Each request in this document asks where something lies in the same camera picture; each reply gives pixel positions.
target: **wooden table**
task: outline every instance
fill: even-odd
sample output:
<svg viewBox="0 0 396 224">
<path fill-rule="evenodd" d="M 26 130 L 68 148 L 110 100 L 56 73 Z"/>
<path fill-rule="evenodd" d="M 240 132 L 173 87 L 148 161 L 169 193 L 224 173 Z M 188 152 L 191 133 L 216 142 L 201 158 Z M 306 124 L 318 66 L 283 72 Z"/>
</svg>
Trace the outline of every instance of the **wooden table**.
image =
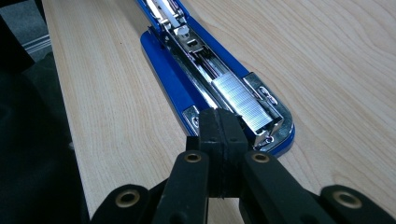
<svg viewBox="0 0 396 224">
<path fill-rule="evenodd" d="M 303 187 L 346 185 L 396 216 L 396 2 L 183 3 L 289 107 L 297 135 L 280 161 Z M 136 2 L 44 7 L 92 216 L 114 188 L 168 177 L 186 134 L 144 57 Z M 242 222 L 237 200 L 211 200 L 209 222 Z"/>
</svg>

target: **blue stapler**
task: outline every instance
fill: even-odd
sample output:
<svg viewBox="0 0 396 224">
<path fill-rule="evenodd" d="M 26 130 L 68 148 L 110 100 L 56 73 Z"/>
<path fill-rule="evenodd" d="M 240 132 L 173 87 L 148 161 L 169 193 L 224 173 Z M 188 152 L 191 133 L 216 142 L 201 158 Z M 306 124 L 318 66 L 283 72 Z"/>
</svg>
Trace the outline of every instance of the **blue stapler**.
<svg viewBox="0 0 396 224">
<path fill-rule="evenodd" d="M 289 110 L 249 72 L 178 0 L 137 0 L 152 26 L 141 43 L 164 91 L 190 135 L 209 107 L 235 113 L 256 150 L 280 156 L 290 149 Z"/>
</svg>

